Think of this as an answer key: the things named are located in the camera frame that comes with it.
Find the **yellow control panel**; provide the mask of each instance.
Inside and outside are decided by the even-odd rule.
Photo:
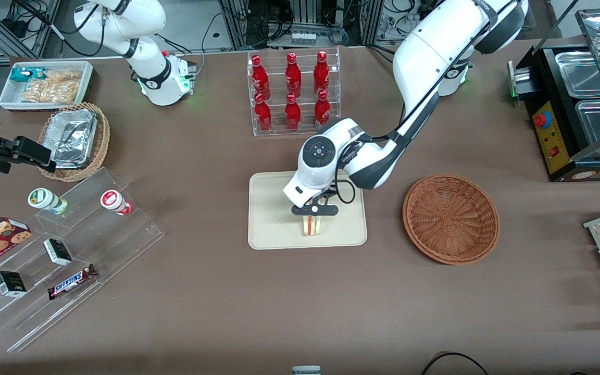
[[[566,164],[569,164],[569,153],[566,151],[564,140],[561,138],[555,112],[550,102],[547,102],[531,117],[536,129],[536,135],[541,143],[541,151],[545,157],[545,164],[550,173],[555,173]]]

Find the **beige tray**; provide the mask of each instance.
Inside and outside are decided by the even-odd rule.
[[[248,241],[252,249],[293,249],[299,247],[358,246],[367,240],[363,192],[355,191],[355,200],[343,204],[332,197],[340,213],[321,218],[319,235],[303,235],[302,216],[291,213],[291,202],[283,188],[294,172],[257,173],[249,180]],[[340,178],[347,178],[340,173]],[[351,196],[351,188],[340,184],[344,199]]]

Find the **bottle cap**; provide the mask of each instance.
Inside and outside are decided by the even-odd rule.
[[[43,209],[52,204],[54,198],[55,194],[53,194],[53,192],[43,187],[39,187],[29,193],[27,203],[29,203],[29,206],[31,207]]]
[[[122,195],[117,190],[108,190],[101,196],[101,205],[107,209],[117,209],[122,201]]]

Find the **table surface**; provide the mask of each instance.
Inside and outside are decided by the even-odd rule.
[[[600,182],[549,183],[533,126],[507,97],[506,62],[531,41],[476,55],[388,182],[364,193],[358,247],[255,251],[249,178],[296,168],[304,137],[254,138],[246,53],[209,55],[195,95],[155,107],[121,59],[92,61],[90,93],[112,128],[105,166],[167,233],[0,373],[415,374],[440,351],[490,373],[600,374],[600,258],[582,223],[600,217]],[[375,135],[402,99],[388,62],[342,48],[342,116]],[[0,135],[36,138],[48,114],[0,114]],[[496,249],[444,266],[412,245],[402,201],[432,173],[475,181],[502,223]],[[0,216],[24,219],[38,186],[72,183],[14,166],[0,174]],[[446,359],[430,373],[478,373]]]

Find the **red emergency stop button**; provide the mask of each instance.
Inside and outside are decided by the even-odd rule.
[[[545,125],[545,121],[546,118],[544,114],[538,114],[536,117],[534,117],[534,125],[538,126],[539,128]]]
[[[534,116],[534,125],[538,126],[541,129],[547,129],[550,127],[552,123],[552,114],[548,111],[543,111],[542,113]]]

